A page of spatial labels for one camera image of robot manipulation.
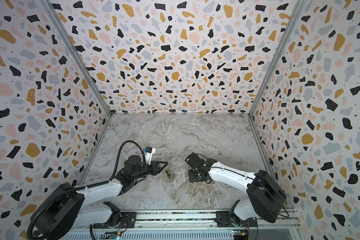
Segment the right electronics board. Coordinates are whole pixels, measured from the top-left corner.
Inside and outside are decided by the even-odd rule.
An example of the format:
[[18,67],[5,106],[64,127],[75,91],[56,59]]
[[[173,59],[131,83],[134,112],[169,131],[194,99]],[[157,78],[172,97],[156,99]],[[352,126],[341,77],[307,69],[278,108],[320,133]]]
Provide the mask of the right electronics board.
[[249,230],[233,230],[233,238],[234,240],[248,240],[249,239]]

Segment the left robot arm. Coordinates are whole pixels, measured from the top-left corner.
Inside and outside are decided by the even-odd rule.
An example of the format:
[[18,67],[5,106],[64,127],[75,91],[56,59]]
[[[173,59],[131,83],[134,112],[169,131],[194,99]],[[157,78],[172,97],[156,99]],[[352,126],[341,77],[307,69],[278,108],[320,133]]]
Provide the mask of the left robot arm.
[[[147,164],[133,155],[111,180],[80,187],[68,183],[58,186],[31,216],[27,238],[58,240],[72,229],[93,224],[117,225],[120,209],[108,198],[125,194],[148,175],[158,175],[167,165],[164,161]],[[41,236],[34,235],[34,228]]]

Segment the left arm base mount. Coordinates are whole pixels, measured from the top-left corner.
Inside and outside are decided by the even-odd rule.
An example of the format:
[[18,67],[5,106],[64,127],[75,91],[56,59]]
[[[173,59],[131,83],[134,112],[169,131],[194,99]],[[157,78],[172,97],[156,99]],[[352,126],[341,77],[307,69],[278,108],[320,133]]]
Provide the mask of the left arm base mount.
[[137,212],[120,212],[112,214],[111,218],[103,224],[94,224],[94,229],[105,229],[107,231],[133,229],[137,219]]

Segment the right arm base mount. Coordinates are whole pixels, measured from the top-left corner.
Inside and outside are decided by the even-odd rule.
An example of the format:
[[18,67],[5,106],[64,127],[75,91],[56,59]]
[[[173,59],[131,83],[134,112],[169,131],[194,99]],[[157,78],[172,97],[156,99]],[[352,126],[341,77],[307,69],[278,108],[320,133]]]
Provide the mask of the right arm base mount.
[[247,229],[251,226],[250,222],[255,221],[255,218],[259,217],[250,200],[237,200],[229,210],[217,211],[214,221],[219,228],[235,227]]

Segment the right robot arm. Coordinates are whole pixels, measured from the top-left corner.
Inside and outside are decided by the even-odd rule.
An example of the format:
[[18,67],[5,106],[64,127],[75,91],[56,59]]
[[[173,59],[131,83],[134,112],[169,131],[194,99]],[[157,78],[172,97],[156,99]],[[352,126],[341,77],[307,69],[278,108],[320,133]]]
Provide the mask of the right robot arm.
[[217,216],[216,222],[226,226],[240,227],[250,218],[261,218],[275,223],[284,209],[286,194],[266,171],[257,173],[239,171],[227,167],[214,159],[203,160],[201,155],[191,153],[185,162],[190,166],[190,183],[213,181],[227,184],[245,194],[248,198],[237,200],[228,211],[227,217]]

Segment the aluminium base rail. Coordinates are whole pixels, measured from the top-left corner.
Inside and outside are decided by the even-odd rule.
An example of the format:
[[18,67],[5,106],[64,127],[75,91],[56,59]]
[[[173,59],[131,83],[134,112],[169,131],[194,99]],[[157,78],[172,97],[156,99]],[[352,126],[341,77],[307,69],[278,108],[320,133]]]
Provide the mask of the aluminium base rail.
[[[233,240],[233,230],[244,228],[219,228],[214,221],[217,210],[126,210],[137,212],[133,229],[125,231],[121,240]],[[300,222],[293,210],[278,216],[275,223],[261,218],[250,222],[249,240],[303,240]],[[88,226],[68,232],[64,240],[103,240],[105,229]]]

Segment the white remote control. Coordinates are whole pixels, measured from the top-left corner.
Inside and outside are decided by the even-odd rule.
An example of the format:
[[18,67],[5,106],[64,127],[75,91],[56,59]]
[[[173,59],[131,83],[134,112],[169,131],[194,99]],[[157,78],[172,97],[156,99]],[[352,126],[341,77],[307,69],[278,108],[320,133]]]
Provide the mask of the white remote control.
[[173,181],[173,177],[168,166],[163,169],[162,174],[166,183],[171,183]]

